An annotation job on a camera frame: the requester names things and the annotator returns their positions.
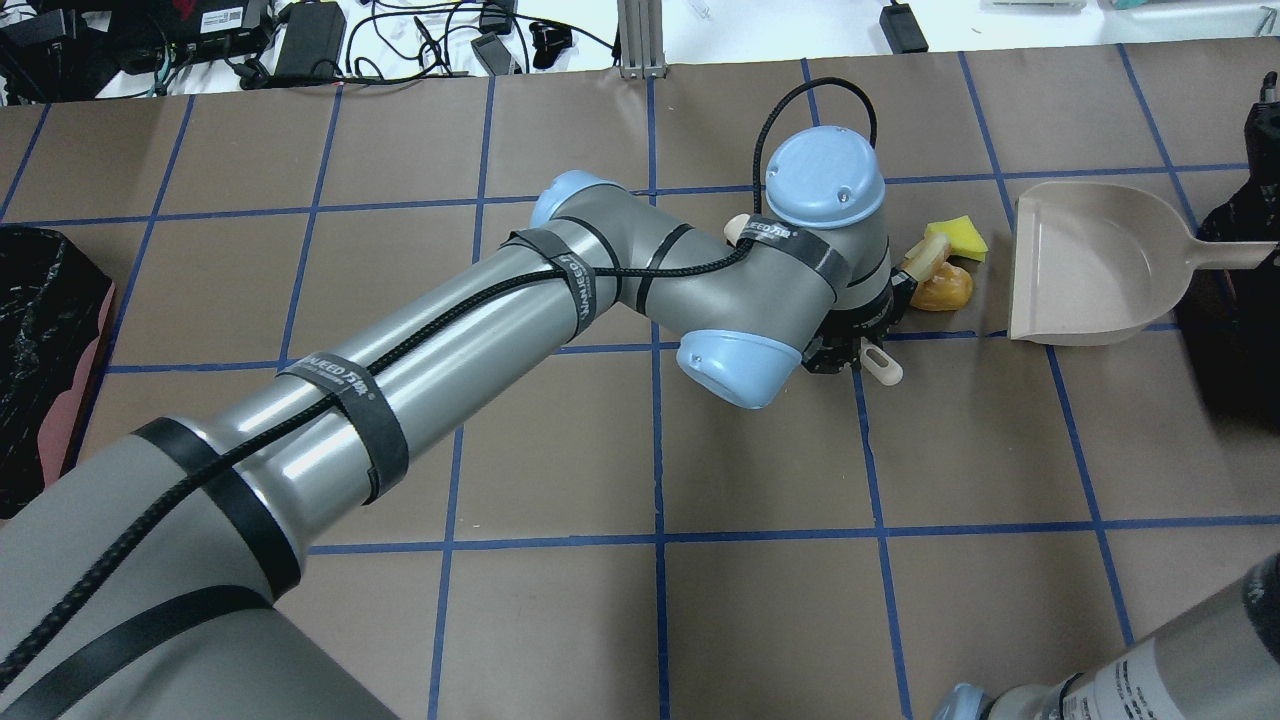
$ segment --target electrical cable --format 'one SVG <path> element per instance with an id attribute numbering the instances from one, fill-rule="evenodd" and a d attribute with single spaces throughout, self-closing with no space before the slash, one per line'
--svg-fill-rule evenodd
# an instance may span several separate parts
<path id="1" fill-rule="evenodd" d="M 13 46 L 13 42 L 10 40 L 0 38 L 0 68 L 9 69 L 15 76 L 18 76 L 17 79 L 20 79 L 22 82 L 27 83 L 27 87 L 31 90 L 32 95 L 31 97 L 28 97 L 28 100 L 33 102 L 47 102 L 49 100 L 45 96 L 44 90 L 41 90 L 38 85 L 36 85 L 36 81 L 32 79 L 31 73 L 27 72 L 27 68 L 23 67 L 22 61 L 18 60 L 17 56 L 14 56 L 13 50 L 10 50 L 10 46 Z M 5 91 L 12 92 L 14 96 L 18 96 L 17 90 L 9 87 L 8 83 L 5 86 Z"/>
<path id="2" fill-rule="evenodd" d="M 823 85 L 836 85 L 844 87 L 863 101 L 870 120 L 869 142 L 874 147 L 876 110 L 870 99 L 860 87 L 849 81 L 835 77 L 823 77 L 796 86 L 773 108 L 769 117 L 765 119 L 764 126 L 760 128 L 759 137 L 756 138 L 753 154 L 753 201 L 755 204 L 756 213 L 760 211 L 759 160 L 769 128 L 773 127 L 773 122 L 788 102 L 799 95 Z M 748 256 L 753 246 L 754 241 L 751 238 L 741 238 L 737 247 L 735 247 L 733 252 L 730 255 L 726 255 L 719 260 L 686 268 L 593 268 L 593 272 L 600 277 L 614 278 L 687 278 L 722 270 L 735 263 L 740 263 Z M 390 365 L 403 359 L 428 340 L 438 334 L 451 323 L 471 310 L 480 307 L 494 297 L 536 282 L 557 278 L 566 279 L 568 275 L 563 268 L 553 268 L 549 270 L 525 273 L 522 275 L 516 275 L 492 284 L 449 307 L 397 343 L 394 347 L 384 352 L 369 364 L 369 373 L 376 377 L 379 373 L 388 369 Z M 159 525 L 160 521 L 178 506 L 178 503 L 180 503 L 191 493 L 200 489 L 201 486 L 212 478 L 230 470 L 238 462 L 242 462 L 294 430 L 303 428 L 307 423 L 316 420 L 324 413 L 334 409 L 337 404 L 337 396 L 326 395 L 296 415 L 276 423 L 271 428 L 262 430 L 252 438 L 221 454 L 161 493 L 160 497 L 157 497 L 132 524 L 129 524 L 129 527 L 115 539 L 115 542 L 113 542 L 93 562 L 93 565 L 90 566 L 81 579 L 72 585 L 72 589 L 69 589 L 63 598 L 54 605 L 45 618 L 41 619 L 41 621 L 27 634 L 27 637 L 9 652 L 3 662 L 0 662 L 0 693 L 3 693 L 5 688 L 8 688 L 13 680 L 24 669 L 27 669 L 28 665 L 31 665 L 32 660 L 35 660 L 41 651 L 49 647 L 49 643 L 54 639 L 54 637 L 56 637 L 58 633 L 61 632 L 68 623 L 70 623 L 76 614 L 79 612 L 86 603 L 88 603 L 90 598 L 102 587 L 106 579 L 120 566 L 122 562 L 124 562 L 124 559 L 128 557 L 128 555 L 133 552 L 138 544 L 141 544 L 147 534 L 150 534 L 151 530 L 155 529 L 156 525 Z"/>
<path id="3" fill-rule="evenodd" d="M 865 92 L 863 92 L 863 88 L 849 82 L 845 78 L 838 78 L 838 77 L 820 77 L 817 79 L 812 79 L 809 82 L 803 82 L 792 87 L 786 95 L 782 96 L 782 100 L 778 100 L 778 104 L 773 106 L 773 110 L 769 113 L 769 117 L 764 119 L 764 126 L 760 127 L 760 135 L 756 136 L 755 138 L 755 150 L 751 154 L 751 211 L 753 213 L 759 214 L 760 208 L 763 206 L 763 202 L 760 201 L 760 192 L 763 190 L 763 186 L 760 184 L 760 155 L 764 154 L 764 140 L 769 136 L 769 129 L 773 128 L 773 122 L 778 119 L 778 115 L 782 114 L 782 110 L 792 100 L 815 87 L 822 87 L 824 85 L 835 85 L 836 87 L 842 87 L 856 95 L 858 99 L 863 101 L 863 106 L 867 108 L 867 119 L 870 126 L 870 129 L 867 132 L 868 136 L 867 141 L 870 143 L 872 147 L 876 147 L 876 129 L 877 129 L 876 106 L 872 105 L 872 99 L 868 97 Z"/>
<path id="4" fill-rule="evenodd" d="M 351 32 L 347 36 L 346 59 L 343 61 L 343 64 L 344 64 L 346 70 L 347 70 L 348 74 L 353 72 L 353 67 L 352 67 L 352 45 L 353 45 L 353 41 L 356 38 L 357 32 L 360 31 L 361 27 L 364 27 L 365 24 L 369 24 L 369 23 L 374 23 L 375 27 L 376 27 L 376 20 L 380 19 L 380 18 L 421 17 L 421 15 L 445 15 L 445 33 L 448 35 L 451 32 L 451 29 L 452 29 L 453 17 L 458 12 L 480 13 L 480 12 L 484 12 L 485 9 L 495 9 L 498 12 L 506 14 L 507 17 L 512 18 L 513 20 L 515 19 L 526 19 L 526 20 L 556 23 L 558 26 L 563 26 L 563 27 L 568 28 L 570 31 L 581 33 L 582 36 L 589 37 L 589 38 L 591 38 L 595 42 L 599 42 L 604 47 L 608 47 L 611 50 L 613 49 L 612 44 L 605 42 L 599 36 L 596 36 L 596 35 L 594 35 L 594 33 L 591 33 L 591 32 L 589 32 L 586 29 L 582 29 L 581 27 L 577 27 L 577 26 L 573 26 L 573 24 L 570 24 L 570 23 L 564 23 L 564 22 L 561 22 L 561 20 L 553 20 L 553 19 L 549 19 L 549 18 L 540 18 L 540 17 L 536 17 L 536 15 L 525 15 L 525 14 L 521 14 L 521 13 L 512 13 L 511 10 L 507 10 L 504 6 L 498 5 L 498 4 L 493 3 L 492 0 L 457 0 L 454 3 L 434 3 L 434 4 L 428 4 L 428 5 L 398 5 L 398 4 L 385 3 L 383 0 L 372 0 L 370 5 L 375 6 L 375 8 L 376 6 L 383 6 L 383 8 L 387 8 L 387 9 L 392 10 L 392 12 L 370 14 L 370 17 L 361 18 L 355 26 L 352 26 Z M 468 8 L 466 5 L 476 5 L 476 6 Z M 529 42 L 527 42 L 527 38 L 525 37 L 524 28 L 520 27 L 518 22 L 513 22 L 512 24 L 516 26 L 516 33 L 520 36 L 520 45 L 521 45 L 521 50 L 524 53 L 524 60 L 525 60 L 525 72 L 531 72 L 531 67 L 532 65 L 530 64 Z M 406 60 L 413 60 L 415 59 L 412 56 L 406 56 L 406 54 L 402 53 L 399 49 L 392 46 L 390 42 L 388 41 L 388 38 L 385 38 L 380 33 L 379 33 L 379 38 L 383 40 L 383 42 L 387 44 L 388 47 L 390 47 L 390 50 L 393 53 L 396 53 L 398 56 L 401 56 L 401 58 L 403 58 Z M 440 49 L 442 49 L 440 55 L 443 55 L 442 59 L 443 59 L 444 70 L 447 73 L 452 74 L 453 73 L 453 65 L 452 65 L 452 58 L 449 55 L 448 44 L 444 42 L 444 41 L 440 41 L 439 45 L 440 45 Z"/>
<path id="5" fill-rule="evenodd" d="M 360 61 L 361 60 L 364 60 L 364 61 L 366 61 L 366 63 L 369 63 L 370 65 L 374 67 L 374 72 L 378 73 L 378 79 L 387 79 L 387 76 L 383 74 L 383 69 L 378 67 L 378 63 L 370 60 L 369 58 L 365 58 L 364 55 L 361 55 L 360 58 L 356 58 L 356 74 L 357 76 L 360 74 Z"/>

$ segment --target beige dustpan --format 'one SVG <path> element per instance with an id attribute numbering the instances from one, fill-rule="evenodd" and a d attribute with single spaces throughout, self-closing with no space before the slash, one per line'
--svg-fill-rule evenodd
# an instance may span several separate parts
<path id="1" fill-rule="evenodd" d="M 1201 242 L 1132 187 L 1046 182 L 1018 200 L 1009 337 L 1107 345 L 1170 311 L 1202 268 L 1249 269 L 1270 242 Z"/>

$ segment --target velcro strap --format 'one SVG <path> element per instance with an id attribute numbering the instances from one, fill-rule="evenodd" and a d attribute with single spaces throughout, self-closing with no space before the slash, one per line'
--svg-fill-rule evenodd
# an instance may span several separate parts
<path id="1" fill-rule="evenodd" d="M 838 293 L 849 278 L 854 274 L 849 260 L 827 245 L 827 241 L 812 232 L 797 228 L 782 220 L 765 218 L 764 215 L 751 215 L 742 228 L 739 238 L 749 237 L 755 242 L 768 245 L 781 250 L 787 255 L 809 265 L 813 272 L 827 281 L 832 292 Z"/>
<path id="2" fill-rule="evenodd" d="M 573 337 L 595 319 L 595 270 L 581 256 L 568 249 L 568 245 L 552 231 L 529 228 L 516 231 L 507 238 L 507 245 L 522 245 L 547 259 L 548 263 L 564 270 L 564 282 L 573 293 L 573 306 L 577 314 L 577 328 Z"/>
<path id="3" fill-rule="evenodd" d="M 372 462 L 365 505 L 401 482 L 408 471 L 404 430 L 366 368 L 332 352 L 312 352 L 280 370 L 280 374 L 302 378 L 338 398 L 343 415 L 356 428 Z"/>

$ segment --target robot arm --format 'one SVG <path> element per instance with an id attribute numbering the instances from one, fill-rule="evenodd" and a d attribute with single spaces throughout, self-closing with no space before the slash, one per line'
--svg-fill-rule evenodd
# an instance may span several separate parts
<path id="1" fill-rule="evenodd" d="M 568 173 L 534 228 L 332 354 L 83 462 L 0 532 L 0 647 L 19 646 L 0 719 L 389 716 L 270 602 L 410 459 L 616 302 L 684 333 L 685 372 L 746 407 L 773 398 L 833 311 L 883 332 L 883 179 L 860 136 L 815 129 L 771 160 L 771 202 L 791 217 L 753 217 L 736 249 Z M 788 179 L 840 152 L 854 176 Z"/>

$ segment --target wires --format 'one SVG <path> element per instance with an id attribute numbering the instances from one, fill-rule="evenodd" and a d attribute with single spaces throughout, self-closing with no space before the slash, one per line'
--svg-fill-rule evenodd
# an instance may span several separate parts
<path id="1" fill-rule="evenodd" d="M 773 106 L 769 117 L 764 119 L 764 126 L 760 127 L 760 135 L 755 138 L 755 151 L 751 154 L 751 211 L 759 214 L 763 205 L 760 201 L 760 191 L 763 190 L 763 186 L 760 184 L 760 155 L 764 154 L 764 140 L 769 136 L 769 129 L 773 128 L 773 122 L 778 119 L 778 115 L 782 114 L 782 110 L 792 100 L 815 87 L 822 87 L 823 85 L 844 87 L 863 101 L 863 108 L 867 108 L 867 119 L 870 124 L 870 129 L 867 132 L 867 141 L 870 142 L 872 147 L 876 147 L 876 106 L 872 105 L 872 99 L 863 92 L 863 88 L 845 78 L 838 77 L 820 77 L 792 87 L 786 95 L 782 96 L 782 100 L 778 100 L 778 104 Z"/>
<path id="2" fill-rule="evenodd" d="M 379 8 L 384 9 L 385 12 L 378 12 Z M 532 72 L 532 65 L 531 65 L 531 61 L 530 61 L 529 40 L 525 37 L 525 31 L 521 27 L 521 24 L 518 22 L 516 22 L 516 20 L 520 20 L 520 19 L 534 20 L 534 22 L 544 22 L 544 23 L 554 23 L 554 24 L 566 27 L 566 28 L 568 28 L 572 32 L 577 32 L 577 33 L 582 35 L 584 37 L 588 37 L 588 38 L 593 40 L 593 41 L 600 44 L 602 46 L 604 46 L 607 49 L 611 49 L 611 50 L 613 49 L 613 44 L 605 42 L 599 36 L 596 36 L 596 35 L 594 35 L 594 33 L 591 33 L 591 32 L 589 32 L 586 29 L 582 29 L 582 28 L 580 28 L 577 26 L 568 24 L 568 23 L 564 23 L 564 22 L 561 22 L 561 20 L 552 20 L 552 19 L 547 19 L 547 18 L 539 18 L 539 17 L 535 17 L 535 15 L 525 15 L 525 14 L 520 14 L 520 13 L 512 13 L 511 10 L 508 10 L 507 8 L 504 8 L 503 5 L 493 3 L 492 0 L 457 0 L 457 1 L 453 1 L 453 3 L 430 3 L 430 4 L 425 4 L 425 5 L 392 4 L 392 3 L 387 3 L 384 0 L 372 0 L 370 3 L 370 10 L 371 10 L 370 15 L 366 17 L 366 18 L 361 18 L 355 26 L 352 26 L 351 32 L 347 36 L 347 50 L 346 50 L 346 55 L 344 55 L 344 60 L 343 60 L 343 67 L 344 67 L 344 69 L 346 69 L 346 72 L 347 72 L 348 76 L 351 76 L 352 73 L 355 73 L 355 74 L 358 76 L 358 72 L 356 72 L 356 69 L 355 69 L 355 64 L 356 63 L 355 63 L 355 59 L 352 58 L 352 54 L 353 54 L 352 47 L 355 45 L 356 37 L 360 33 L 360 29 L 362 27 L 365 27 L 366 24 L 372 24 L 374 26 L 374 31 L 378 35 L 379 40 L 381 40 L 383 44 L 387 45 L 387 47 L 392 53 L 394 53 L 398 58 L 402 58 L 404 60 L 419 59 L 419 58 L 415 58 L 415 56 L 410 55 L 403 49 L 397 47 L 394 44 L 392 44 L 392 41 L 387 36 L 383 35 L 383 32 L 381 32 L 381 29 L 380 29 L 380 27 L 378 24 L 378 20 L 383 19 L 383 18 L 404 18 L 404 17 L 411 17 L 411 18 L 415 19 L 415 24 L 419 26 L 419 31 L 422 32 L 425 29 L 425 26 L 421 22 L 422 17 L 444 15 L 444 37 L 443 38 L 434 38 L 434 37 L 430 36 L 429 32 L 424 33 L 424 37 L 428 41 L 428 44 L 426 44 L 428 49 L 431 50 L 433 55 L 435 56 L 435 61 L 433 61 L 429 67 L 431 67 L 433 69 L 434 68 L 440 68 L 440 69 L 444 70 L 445 74 L 453 74 L 453 58 L 451 56 L 449 44 L 447 42 L 447 38 L 448 38 L 449 35 L 453 33 L 454 29 L 457 29 L 457 27 L 454 27 L 453 22 L 454 22 L 454 18 L 456 18 L 456 15 L 458 13 L 483 13 L 483 12 L 488 10 L 488 12 L 498 12 L 498 13 L 502 13 L 506 17 L 511 18 L 512 19 L 512 24 L 515 24 L 515 27 L 516 27 L 516 33 L 520 37 L 520 46 L 521 46 L 521 50 L 522 50 L 522 54 L 524 54 L 524 60 L 525 60 L 525 72 Z"/>

